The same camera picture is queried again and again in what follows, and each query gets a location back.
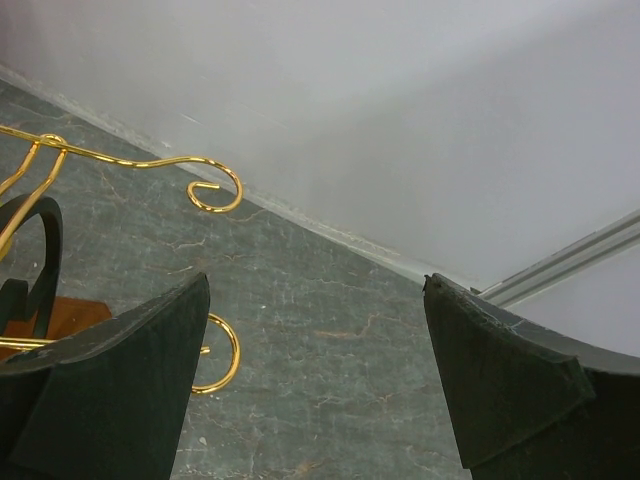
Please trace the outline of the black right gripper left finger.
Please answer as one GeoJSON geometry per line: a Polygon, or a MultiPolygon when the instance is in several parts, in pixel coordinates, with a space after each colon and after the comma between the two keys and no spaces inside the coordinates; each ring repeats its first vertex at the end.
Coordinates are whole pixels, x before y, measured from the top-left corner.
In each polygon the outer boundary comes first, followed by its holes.
{"type": "Polygon", "coordinates": [[[198,273],[2,361],[2,478],[169,478],[209,305],[209,282],[198,273]]]}

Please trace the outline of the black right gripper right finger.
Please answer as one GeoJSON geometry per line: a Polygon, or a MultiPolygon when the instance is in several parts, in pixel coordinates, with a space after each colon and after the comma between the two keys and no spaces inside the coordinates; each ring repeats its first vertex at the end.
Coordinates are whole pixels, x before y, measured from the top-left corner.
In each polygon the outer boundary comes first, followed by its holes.
{"type": "Polygon", "coordinates": [[[423,288],[462,466],[476,479],[635,479],[639,360],[496,307],[434,274],[423,288]]]}

